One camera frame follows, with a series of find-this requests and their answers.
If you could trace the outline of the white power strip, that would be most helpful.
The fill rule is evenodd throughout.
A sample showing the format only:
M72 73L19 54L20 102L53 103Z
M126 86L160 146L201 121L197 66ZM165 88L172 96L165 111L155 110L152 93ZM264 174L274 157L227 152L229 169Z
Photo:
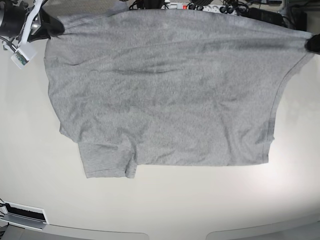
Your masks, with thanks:
M249 3L238 1L234 5L222 3L207 5L197 5L195 1L189 2L173 2L165 0L164 5L161 7L162 10L193 10L202 11L207 13L225 14L233 16L245 16L249 12Z

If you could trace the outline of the grey t-shirt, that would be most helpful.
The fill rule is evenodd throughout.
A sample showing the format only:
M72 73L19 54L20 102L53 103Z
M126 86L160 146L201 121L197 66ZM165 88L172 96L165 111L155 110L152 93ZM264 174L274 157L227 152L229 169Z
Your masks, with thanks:
M311 34L197 10L61 17L48 96L87 178L139 165L266 164L277 108Z

